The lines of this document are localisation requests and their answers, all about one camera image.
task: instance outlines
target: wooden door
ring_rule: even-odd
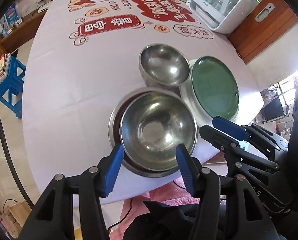
[[[269,4],[274,9],[260,23],[257,15]],[[289,30],[298,18],[284,0],[262,0],[247,18],[229,36],[245,63],[248,63]]]

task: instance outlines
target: plastic stool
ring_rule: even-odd
[[[23,71],[20,75],[17,74],[18,67]],[[0,83],[0,101],[14,112],[17,118],[22,118],[22,99],[15,105],[12,105],[12,95],[18,95],[23,91],[23,80],[26,67],[15,57],[10,58],[8,74]],[[3,98],[3,95],[8,91],[8,101]]]

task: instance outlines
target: green plate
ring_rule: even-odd
[[[223,62],[210,56],[201,57],[193,65],[191,79],[196,98],[207,114],[228,120],[235,116],[239,105],[238,86]]]

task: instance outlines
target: pink blanket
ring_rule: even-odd
[[[175,182],[179,186],[185,187],[182,177],[176,179]],[[132,200],[132,209],[129,215],[123,222],[121,222],[121,224],[118,225],[118,228],[110,234],[111,240],[122,240],[124,231],[132,223],[134,218],[149,212],[149,210],[143,204],[144,200],[158,201],[169,206],[179,206],[186,204],[198,204],[200,199],[191,197],[191,195],[187,193],[186,190],[178,187],[176,184],[173,183],[173,181],[162,187],[136,196]],[[125,214],[129,211],[130,202],[131,199],[127,199],[124,201],[120,220],[124,218]]]

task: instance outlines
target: cabinet handle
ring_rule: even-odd
[[[268,15],[271,13],[274,9],[274,4],[273,3],[268,3],[265,8],[259,12],[259,14],[256,16],[256,21],[257,22],[262,22]]]

